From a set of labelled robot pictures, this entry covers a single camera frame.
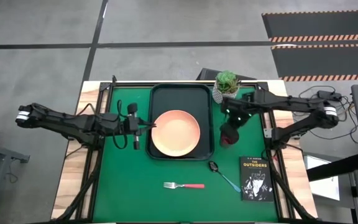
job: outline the warning stripe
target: warning stripe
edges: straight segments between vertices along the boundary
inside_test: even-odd
[[[299,41],[332,41],[332,40],[358,40],[356,35],[312,35],[312,36],[293,36],[293,37],[271,37],[271,42],[299,42]]]
[[[334,12],[358,12],[358,10],[341,10],[341,11],[310,11],[310,12],[267,12],[264,15],[281,15],[281,14],[311,14],[311,13],[334,13]]]
[[[358,44],[324,44],[324,45],[274,45],[270,48],[274,49],[300,49],[300,48],[335,48],[335,47],[358,47]]]
[[[285,82],[358,80],[358,75],[295,75],[280,77]]]

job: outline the book cover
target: book cover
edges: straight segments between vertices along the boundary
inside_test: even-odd
[[[242,200],[273,202],[269,162],[259,157],[240,157]]]

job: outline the potted plant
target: potted plant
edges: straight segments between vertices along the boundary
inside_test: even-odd
[[[235,98],[239,91],[239,80],[230,71],[219,72],[212,91],[216,103],[222,103],[223,97]]]

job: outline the orange plate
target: orange plate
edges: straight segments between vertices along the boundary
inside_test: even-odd
[[[171,110],[161,114],[152,129],[155,147],[167,156],[184,156],[191,152],[200,140],[200,126],[189,113]]]

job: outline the fork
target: fork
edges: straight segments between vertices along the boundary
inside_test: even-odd
[[[177,187],[203,189],[205,188],[205,185],[204,184],[177,184],[175,182],[164,182],[164,187],[169,189],[175,189]]]

